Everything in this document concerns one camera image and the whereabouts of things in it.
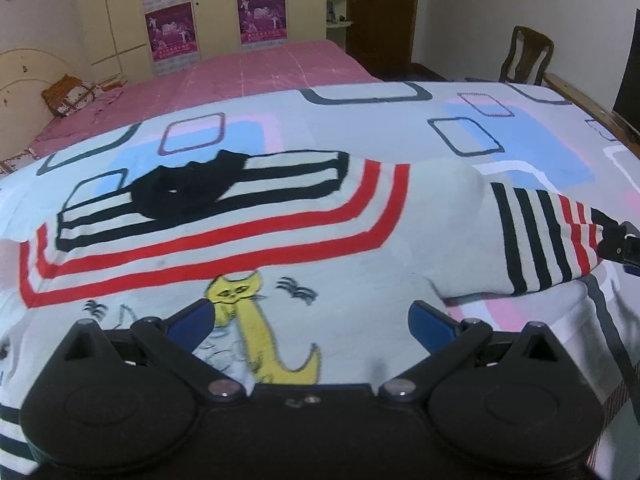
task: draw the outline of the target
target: pink blanket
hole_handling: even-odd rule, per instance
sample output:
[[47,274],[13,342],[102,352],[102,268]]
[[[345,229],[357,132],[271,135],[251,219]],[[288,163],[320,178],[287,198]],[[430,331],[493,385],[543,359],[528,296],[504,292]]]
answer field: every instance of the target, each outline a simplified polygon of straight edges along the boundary
[[376,81],[327,40],[213,57],[184,72],[107,92],[71,117],[53,119],[30,148],[46,156],[128,124],[235,97]]

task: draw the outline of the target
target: wooden chair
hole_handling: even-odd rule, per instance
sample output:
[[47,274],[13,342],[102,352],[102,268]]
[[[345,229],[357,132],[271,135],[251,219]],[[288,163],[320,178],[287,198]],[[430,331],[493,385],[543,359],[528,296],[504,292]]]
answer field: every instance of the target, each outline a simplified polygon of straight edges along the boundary
[[[518,34],[522,35],[524,42],[522,43],[520,61],[516,65],[515,77],[512,79],[508,76],[508,73],[516,57]],[[534,82],[537,86],[542,85],[542,77],[545,75],[546,69],[549,67],[549,63],[551,63],[551,57],[554,54],[554,42],[544,34],[540,34],[532,28],[523,27],[521,25],[514,27],[513,35],[511,37],[511,49],[507,59],[504,60],[504,64],[500,70],[500,79],[498,79],[498,81],[501,83],[526,83],[531,75],[534,65],[545,49],[547,50],[546,56],[542,62],[540,62],[540,68],[538,69],[538,74],[536,75],[536,80]],[[485,79],[476,79],[473,77],[467,77],[466,80],[486,82]]]

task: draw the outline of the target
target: white wall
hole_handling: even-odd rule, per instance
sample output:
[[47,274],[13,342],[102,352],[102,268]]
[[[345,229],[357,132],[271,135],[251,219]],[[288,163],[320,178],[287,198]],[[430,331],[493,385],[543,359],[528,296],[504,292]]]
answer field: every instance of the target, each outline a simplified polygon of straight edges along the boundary
[[638,7],[640,0],[427,0],[414,60],[453,80],[495,80],[513,27],[526,25],[554,40],[550,72],[611,108]]
[[74,0],[0,0],[0,52],[38,48],[88,76]]

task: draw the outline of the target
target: wardrobe door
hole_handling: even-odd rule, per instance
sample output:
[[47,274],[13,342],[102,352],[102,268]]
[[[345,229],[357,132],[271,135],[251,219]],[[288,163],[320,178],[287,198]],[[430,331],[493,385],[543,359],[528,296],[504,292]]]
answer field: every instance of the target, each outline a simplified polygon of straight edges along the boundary
[[240,52],[238,0],[192,0],[202,59]]
[[89,63],[116,54],[106,0],[76,0]]
[[118,56],[110,57],[100,63],[94,63],[91,65],[91,74],[93,81],[100,81],[100,79],[106,79],[113,75],[119,74],[122,71],[120,67],[120,61]]
[[140,83],[154,78],[151,54],[146,44],[120,54],[120,65],[122,66],[122,73],[129,80],[129,84]]
[[113,37],[118,52],[146,45],[142,0],[107,0]]
[[291,43],[326,38],[326,0],[287,0],[287,35]]

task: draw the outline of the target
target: bed headboard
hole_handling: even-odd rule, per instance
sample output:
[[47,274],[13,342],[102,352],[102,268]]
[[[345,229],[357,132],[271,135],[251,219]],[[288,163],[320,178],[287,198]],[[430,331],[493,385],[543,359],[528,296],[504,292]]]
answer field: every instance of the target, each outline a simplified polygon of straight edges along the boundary
[[16,48],[0,54],[0,160],[24,150],[53,115],[40,93],[71,74],[53,54]]

